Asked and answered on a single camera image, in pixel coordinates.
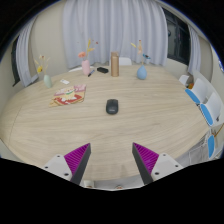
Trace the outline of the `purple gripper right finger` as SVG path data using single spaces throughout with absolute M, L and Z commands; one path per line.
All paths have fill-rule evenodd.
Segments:
M 183 168 L 182 165 L 168 154 L 157 154 L 156 152 L 137 143 L 132 145 L 132 154 L 145 185 Z

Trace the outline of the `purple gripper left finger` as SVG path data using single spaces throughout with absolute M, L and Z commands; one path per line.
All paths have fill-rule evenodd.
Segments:
M 90 154 L 91 145 L 87 143 L 66 155 L 56 154 L 43 166 L 43 169 L 79 185 L 85 172 Z

